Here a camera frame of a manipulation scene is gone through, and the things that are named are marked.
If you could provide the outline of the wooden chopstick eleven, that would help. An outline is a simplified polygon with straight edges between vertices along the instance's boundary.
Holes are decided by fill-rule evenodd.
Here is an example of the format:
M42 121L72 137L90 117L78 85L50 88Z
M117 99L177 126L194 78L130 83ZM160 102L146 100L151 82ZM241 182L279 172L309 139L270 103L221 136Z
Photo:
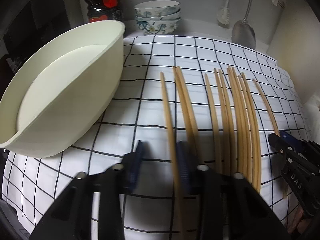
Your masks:
M256 79L254 79L253 82L254 82L256 89L258 90L260 97L264 103L264 106L267 110L268 117L269 117L271 125L272 125L272 132L276 133L276 135L280 135L276 119L275 119L274 114L272 112L271 105L270 105L265 93L263 92L261 85L259 85L259 83L257 82ZM254 166L257 168L257 171L254 171L254 175L255 175L254 185L256 187L256 191L258 193L260 193L261 184L262 184L261 179L262 179L262 175L263 175L263 156L261 153L260 132L259 132L259 124L258 124L257 120L255 120L255 137L256 137L256 139L255 139L256 149L254 150L254 153L255 153Z

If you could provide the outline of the wooden chopstick ten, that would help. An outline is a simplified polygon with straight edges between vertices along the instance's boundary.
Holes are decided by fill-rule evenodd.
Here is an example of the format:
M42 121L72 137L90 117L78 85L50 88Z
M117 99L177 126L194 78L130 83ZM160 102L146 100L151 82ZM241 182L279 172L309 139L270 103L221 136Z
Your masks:
M254 135L254 149L253 149L253 164L255 169L253 169L253 185L258 193L261 189L261 148L260 148L260 135L259 135L259 126L257 121L257 116L255 112L253 97L245 77L244 72L241 73L242 80L244 81L246 92L249 100L249 105L251 108L251 116L253 121L253 128L251 129Z

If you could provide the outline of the wooden chopstick nine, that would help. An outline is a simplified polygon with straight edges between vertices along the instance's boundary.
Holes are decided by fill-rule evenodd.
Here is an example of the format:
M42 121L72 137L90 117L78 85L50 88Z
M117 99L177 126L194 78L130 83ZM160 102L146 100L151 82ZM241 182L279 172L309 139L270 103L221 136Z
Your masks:
M253 169L255 169L254 164L253 164L253 149L254 149L254 135L252 132L252 128L253 128L253 121L252 121L252 116L251 116L251 108L249 105L249 100L248 100L248 96L247 96L247 92L246 92L246 87L244 84L244 81L242 80L242 76L238 75L238 79L242 88L242 92L244 94L244 98L245 98L245 102L246 102L246 110L247 110L247 117L248 117L248 123L249 123L249 128L247 129L248 131L250 131L250 142L251 142L251 146L249 147L251 152L249 154L250 160L248 161L248 165L251 165L251 168L249 169L249 171L251 172L251 174L249 174L249 178L251 178L251 185L253 186L253 188L255 189L254 185L253 185Z

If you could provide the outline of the wooden chopstick one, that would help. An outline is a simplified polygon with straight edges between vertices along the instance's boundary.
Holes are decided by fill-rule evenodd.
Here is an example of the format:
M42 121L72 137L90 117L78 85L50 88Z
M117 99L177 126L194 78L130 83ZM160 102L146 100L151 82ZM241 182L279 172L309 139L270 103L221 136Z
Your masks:
M174 178L174 188L175 188L175 196L176 196L176 206L178 210L178 224L180 229L180 239L185 239L186 234L185 234L184 221L183 221L182 192L181 192L180 175L178 171L178 164L177 164L177 158L176 158L176 140L174 137L174 130L172 127L170 104L168 100L168 93L165 85L165 78L164 78L163 72L160 72L160 80L161 80L164 117L165 117L165 123L167 127L168 144L169 144L169 151L170 151L170 158L171 158L171 170Z

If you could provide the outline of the wooden chopstick four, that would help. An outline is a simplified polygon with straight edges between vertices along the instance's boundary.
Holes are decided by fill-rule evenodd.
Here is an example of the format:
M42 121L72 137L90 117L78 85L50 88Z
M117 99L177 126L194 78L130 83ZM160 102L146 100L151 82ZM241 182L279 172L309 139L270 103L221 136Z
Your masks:
M213 138L214 138L214 147L215 147L215 169L217 173L222 173L222 155L221 155L221 144L220 144L220 135L219 135L219 126L217 122L217 114L215 109L215 103L213 99L213 94L209 82L208 75L204 75L206 82L206 89L208 94L208 102L210 107L210 116L212 120L213 128Z

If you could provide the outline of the wooden chopstick six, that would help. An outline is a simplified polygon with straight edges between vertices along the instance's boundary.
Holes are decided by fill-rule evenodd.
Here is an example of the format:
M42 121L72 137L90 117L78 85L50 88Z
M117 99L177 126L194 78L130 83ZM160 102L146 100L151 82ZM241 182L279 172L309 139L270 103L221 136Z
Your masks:
M224 75L222 70L219 70L219 77L221 81L223 96L225 100L225 108L227 112L227 122L228 122L228 134L229 134L229 145L230 145L230 166L231 171L230 174L233 175L236 172L236 141L235 141L235 133L234 133L234 124L233 124L233 115L231 110L231 104L229 100L229 95L227 92L227 87L224 79Z

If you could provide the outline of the wooden chopstick seven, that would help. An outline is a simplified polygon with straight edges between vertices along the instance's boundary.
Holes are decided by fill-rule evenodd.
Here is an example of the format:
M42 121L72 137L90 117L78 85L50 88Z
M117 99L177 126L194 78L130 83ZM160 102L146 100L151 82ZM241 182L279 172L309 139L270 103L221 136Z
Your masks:
M245 122L242 112L242 105L240 99L240 92L238 89L238 83L234 77L232 68L228 66L227 69L229 80L231 82L231 90L233 95L233 102L236 115L236 129L237 129L237 147L238 147L238 172L242 173L244 177L247 177L247 138L245 133Z

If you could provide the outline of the wooden chopstick eight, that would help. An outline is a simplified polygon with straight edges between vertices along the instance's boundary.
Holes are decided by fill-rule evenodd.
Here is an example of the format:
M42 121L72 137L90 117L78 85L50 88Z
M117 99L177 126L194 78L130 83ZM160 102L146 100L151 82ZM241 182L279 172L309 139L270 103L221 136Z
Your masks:
M238 116L240 119L240 135L239 135L239 171L245 178L252 182L252 144L250 127L247 115L247 108L244 98L244 90L241 85L241 79L237 76L234 67L232 67L232 75L235 83L236 101L238 106Z

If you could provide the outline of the wooden chopstick three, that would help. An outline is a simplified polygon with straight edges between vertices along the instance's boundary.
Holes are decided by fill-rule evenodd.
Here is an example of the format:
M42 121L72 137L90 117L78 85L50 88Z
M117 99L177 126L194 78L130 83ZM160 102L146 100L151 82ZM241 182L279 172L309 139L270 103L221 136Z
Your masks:
M193 129L194 140L195 140L195 146L190 146L190 145L189 146L193 148L193 150L196 152L197 148L199 147L199 133L198 133L197 123L196 123L196 119L195 119L195 115L194 115L193 107L191 105L191 100L190 100L188 91L187 91L187 103L188 103L188 108L189 108L189 113L191 118L191 125Z

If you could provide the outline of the wooden chopstick five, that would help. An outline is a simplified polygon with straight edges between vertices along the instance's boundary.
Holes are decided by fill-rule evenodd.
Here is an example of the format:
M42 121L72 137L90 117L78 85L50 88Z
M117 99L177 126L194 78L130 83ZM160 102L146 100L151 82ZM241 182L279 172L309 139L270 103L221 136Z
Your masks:
M223 127L223 136L222 136L222 150L223 150L223 159L224 159L224 174L231 174L231 153L230 153L230 140L229 140L229 123L226 110L225 96L222 89L222 83L219 78L219 74L216 68L214 68L214 74L216 78L217 90L220 100L220 109L222 116L222 127Z

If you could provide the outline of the cream oval plastic basin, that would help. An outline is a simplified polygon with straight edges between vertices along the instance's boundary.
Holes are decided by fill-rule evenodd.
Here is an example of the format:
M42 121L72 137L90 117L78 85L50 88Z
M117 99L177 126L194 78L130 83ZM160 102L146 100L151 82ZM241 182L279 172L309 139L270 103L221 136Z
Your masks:
M84 24L31 56L1 98L1 148L45 158L80 139L119 86L124 32L119 21Z

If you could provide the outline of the white cutting board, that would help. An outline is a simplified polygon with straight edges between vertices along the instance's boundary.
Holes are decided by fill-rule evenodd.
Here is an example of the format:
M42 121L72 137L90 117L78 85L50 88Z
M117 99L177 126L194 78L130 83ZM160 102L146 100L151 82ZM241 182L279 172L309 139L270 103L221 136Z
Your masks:
M319 98L319 20L306 0L287 0L267 53L289 73L303 103Z

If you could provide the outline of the steel spatula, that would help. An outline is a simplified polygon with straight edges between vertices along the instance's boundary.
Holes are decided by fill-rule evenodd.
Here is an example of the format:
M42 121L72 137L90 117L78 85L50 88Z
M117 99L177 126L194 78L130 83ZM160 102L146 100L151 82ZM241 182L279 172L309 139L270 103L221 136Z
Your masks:
M242 20L237 21L234 24L234 27L232 30L232 42L247 48L255 49L256 48L255 32L252 26L248 22L248 16L251 9L251 5L252 5L252 0L249 0L244 18Z

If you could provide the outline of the white dish brush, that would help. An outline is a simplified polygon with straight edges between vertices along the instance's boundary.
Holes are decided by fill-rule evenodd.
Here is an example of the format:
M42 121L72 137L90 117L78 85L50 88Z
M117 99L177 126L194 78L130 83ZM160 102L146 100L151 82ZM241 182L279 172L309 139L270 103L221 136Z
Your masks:
M217 12L216 15L218 24L224 28L229 28L230 24L229 1L230 0L225 0L224 5L221 7L221 9Z

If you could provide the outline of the floral ceramic bowl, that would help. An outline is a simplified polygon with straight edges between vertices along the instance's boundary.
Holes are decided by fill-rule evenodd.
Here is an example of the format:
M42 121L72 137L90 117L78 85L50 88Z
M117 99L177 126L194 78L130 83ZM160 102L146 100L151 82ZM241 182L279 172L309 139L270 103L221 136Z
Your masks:
M134 6L137 17L161 17L174 14L180 10L181 4L178 1L155 0L139 3Z
M174 14L170 14L167 16L158 16L158 17L138 17L136 16L136 20L138 21L168 21L168 20L176 20L180 17L180 10Z
M144 35L168 35L172 34L178 28L180 20L180 18L167 21L136 20L136 24Z

